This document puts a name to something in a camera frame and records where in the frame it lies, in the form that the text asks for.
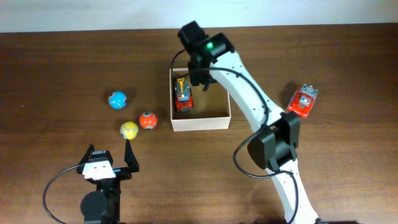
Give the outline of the red truck with yellow crane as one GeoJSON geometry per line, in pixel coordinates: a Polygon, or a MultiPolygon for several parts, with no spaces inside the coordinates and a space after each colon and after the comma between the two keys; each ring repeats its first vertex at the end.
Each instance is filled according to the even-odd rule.
{"type": "Polygon", "coordinates": [[[193,110],[192,91],[188,80],[185,78],[177,78],[174,81],[174,103],[175,108],[179,112],[193,110]]]}

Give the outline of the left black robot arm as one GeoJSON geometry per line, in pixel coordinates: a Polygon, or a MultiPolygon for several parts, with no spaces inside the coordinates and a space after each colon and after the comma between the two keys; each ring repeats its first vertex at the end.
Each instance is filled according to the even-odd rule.
{"type": "Polygon", "coordinates": [[[89,145],[78,163],[79,168],[76,169],[85,180],[96,185],[96,190],[86,194],[80,204],[84,223],[120,222],[121,182],[131,180],[132,173],[139,172],[139,164],[128,139],[124,150],[124,161],[126,167],[113,168],[113,158],[109,151],[96,151],[94,145],[89,145]]]}

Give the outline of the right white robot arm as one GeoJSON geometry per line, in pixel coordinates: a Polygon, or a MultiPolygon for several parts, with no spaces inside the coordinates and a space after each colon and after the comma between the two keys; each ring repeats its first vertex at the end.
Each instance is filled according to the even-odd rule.
{"type": "Polygon", "coordinates": [[[285,112],[264,93],[223,33],[210,37],[192,21],[178,31],[177,37],[190,56],[185,77],[191,85],[203,85],[207,91],[211,84],[219,83],[252,129],[233,153],[238,170],[254,179],[272,179],[287,223],[321,223],[299,174],[300,116],[294,111],[285,112]],[[239,166],[237,155],[244,147],[258,168],[265,171],[264,175],[249,173],[239,166]]]}

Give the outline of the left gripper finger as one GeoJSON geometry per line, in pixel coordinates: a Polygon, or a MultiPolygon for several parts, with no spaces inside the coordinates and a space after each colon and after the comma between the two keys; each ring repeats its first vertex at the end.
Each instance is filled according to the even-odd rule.
{"type": "Polygon", "coordinates": [[[79,165],[85,164],[90,160],[90,156],[92,154],[92,152],[95,150],[94,145],[90,144],[88,146],[87,151],[85,152],[85,154],[83,155],[83,157],[81,158],[79,165]]]}
{"type": "Polygon", "coordinates": [[[132,151],[132,146],[130,140],[126,140],[125,151],[124,151],[124,161],[127,164],[130,172],[139,172],[139,163],[132,151]]]}

